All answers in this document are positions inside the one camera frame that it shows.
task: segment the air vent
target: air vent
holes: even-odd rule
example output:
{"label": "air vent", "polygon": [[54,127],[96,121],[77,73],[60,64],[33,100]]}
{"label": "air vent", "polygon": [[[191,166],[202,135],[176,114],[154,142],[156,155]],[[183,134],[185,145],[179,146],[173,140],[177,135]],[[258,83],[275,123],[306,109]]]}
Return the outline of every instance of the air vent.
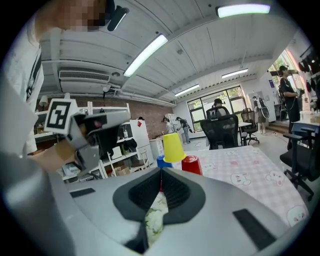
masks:
{"label": "air vent", "polygon": [[110,81],[110,76],[103,73],[88,72],[88,71],[72,71],[60,70],[59,79],[61,80],[94,80],[100,83],[107,83]]}

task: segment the yellow cup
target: yellow cup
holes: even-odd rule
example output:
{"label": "yellow cup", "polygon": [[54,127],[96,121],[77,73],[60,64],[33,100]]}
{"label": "yellow cup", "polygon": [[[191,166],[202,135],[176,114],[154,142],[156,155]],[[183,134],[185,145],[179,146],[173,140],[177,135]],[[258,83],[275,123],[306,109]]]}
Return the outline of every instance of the yellow cup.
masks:
{"label": "yellow cup", "polygon": [[178,133],[163,136],[164,159],[167,163],[175,163],[186,158]]}

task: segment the pink tablecloth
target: pink tablecloth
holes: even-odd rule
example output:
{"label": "pink tablecloth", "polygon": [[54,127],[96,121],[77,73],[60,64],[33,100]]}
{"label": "pink tablecloth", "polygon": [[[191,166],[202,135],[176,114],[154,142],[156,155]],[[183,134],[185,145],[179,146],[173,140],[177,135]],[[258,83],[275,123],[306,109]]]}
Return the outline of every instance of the pink tablecloth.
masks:
{"label": "pink tablecloth", "polygon": [[[294,226],[309,215],[290,180],[258,148],[241,146],[187,151],[186,154],[199,157],[204,176],[245,191],[278,214],[288,226]],[[174,163],[173,167],[181,170],[181,162]]]}

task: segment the blue cup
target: blue cup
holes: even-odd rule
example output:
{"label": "blue cup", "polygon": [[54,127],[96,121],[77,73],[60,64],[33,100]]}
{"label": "blue cup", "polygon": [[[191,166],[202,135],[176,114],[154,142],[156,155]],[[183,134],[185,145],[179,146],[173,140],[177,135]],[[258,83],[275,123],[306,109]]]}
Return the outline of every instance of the blue cup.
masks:
{"label": "blue cup", "polygon": [[156,158],[156,163],[158,165],[159,168],[163,168],[163,167],[169,167],[169,168],[173,168],[172,163],[170,162],[165,162],[164,161],[165,156],[164,155],[159,155]]}

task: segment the black office chair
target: black office chair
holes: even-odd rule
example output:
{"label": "black office chair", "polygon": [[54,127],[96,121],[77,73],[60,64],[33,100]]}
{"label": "black office chair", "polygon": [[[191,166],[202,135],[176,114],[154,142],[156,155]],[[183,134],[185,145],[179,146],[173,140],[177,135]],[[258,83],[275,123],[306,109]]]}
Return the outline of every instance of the black office chair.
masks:
{"label": "black office chair", "polygon": [[305,137],[286,133],[283,137],[292,141],[292,148],[280,155],[280,160],[291,167],[291,171],[286,170],[284,174],[289,174],[290,181],[296,189],[301,186],[310,193],[308,201],[311,201],[315,193],[304,180],[308,179],[313,182],[320,177],[320,134],[311,137],[311,133],[314,133],[315,130],[310,128],[301,128],[301,130],[308,133],[309,148],[298,145],[298,142],[304,140]]}
{"label": "black office chair", "polygon": [[206,119],[218,118],[226,115],[230,115],[230,113],[225,106],[216,106],[206,111]]}
{"label": "black office chair", "polygon": [[258,131],[258,126],[255,122],[255,112],[250,108],[245,108],[241,113],[241,118],[243,122],[251,123],[251,125],[248,125],[242,128],[243,132],[246,132],[247,134],[249,134],[249,137],[246,138],[246,140],[248,141],[248,145],[250,144],[251,141],[256,141],[258,142],[258,144],[260,144],[260,141],[258,140],[258,138],[253,134]]}
{"label": "black office chair", "polygon": [[200,125],[209,140],[209,150],[217,150],[219,145],[224,149],[238,147],[238,123],[235,114],[202,120]]}

